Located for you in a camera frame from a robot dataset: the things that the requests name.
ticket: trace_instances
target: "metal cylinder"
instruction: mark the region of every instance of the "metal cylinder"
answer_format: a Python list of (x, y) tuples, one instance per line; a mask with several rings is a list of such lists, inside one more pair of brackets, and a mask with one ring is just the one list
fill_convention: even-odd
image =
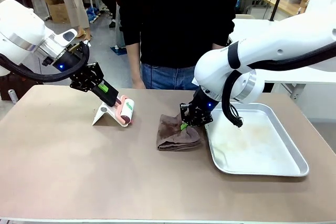
[(14, 90), (14, 89), (10, 89), (10, 90), (8, 91), (8, 94), (9, 94), (9, 97), (10, 97), (10, 99), (12, 100), (12, 102), (13, 102), (14, 104), (16, 104), (17, 101), (18, 101), (19, 99), (18, 99), (18, 97), (17, 97), (17, 95), (16, 95), (16, 93), (15, 93), (15, 90)]

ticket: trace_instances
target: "black shoe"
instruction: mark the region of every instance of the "black shoe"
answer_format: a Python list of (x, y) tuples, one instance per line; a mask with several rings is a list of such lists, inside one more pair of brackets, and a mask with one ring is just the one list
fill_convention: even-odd
[(111, 24), (109, 25), (110, 28), (115, 28), (115, 25), (116, 23), (114, 21), (111, 22)]

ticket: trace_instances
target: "blue jeans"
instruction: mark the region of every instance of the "blue jeans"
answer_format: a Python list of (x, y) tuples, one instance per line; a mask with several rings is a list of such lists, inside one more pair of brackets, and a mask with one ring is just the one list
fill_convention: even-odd
[(196, 90), (192, 84), (195, 67), (166, 68), (141, 64), (141, 75), (147, 89)]

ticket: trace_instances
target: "folded towel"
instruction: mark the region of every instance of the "folded towel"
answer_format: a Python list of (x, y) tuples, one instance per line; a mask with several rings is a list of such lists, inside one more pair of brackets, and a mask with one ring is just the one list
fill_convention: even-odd
[(156, 146), (159, 151), (184, 151), (201, 145), (197, 130), (188, 126), (181, 131), (181, 115), (161, 115)]

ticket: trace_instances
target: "white tray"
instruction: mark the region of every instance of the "white tray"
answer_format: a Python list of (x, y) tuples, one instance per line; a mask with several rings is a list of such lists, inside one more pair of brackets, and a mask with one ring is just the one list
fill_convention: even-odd
[(229, 174), (303, 177), (309, 167), (273, 110), (260, 103), (233, 103), (244, 125), (225, 118), (221, 104), (206, 125), (213, 161)]

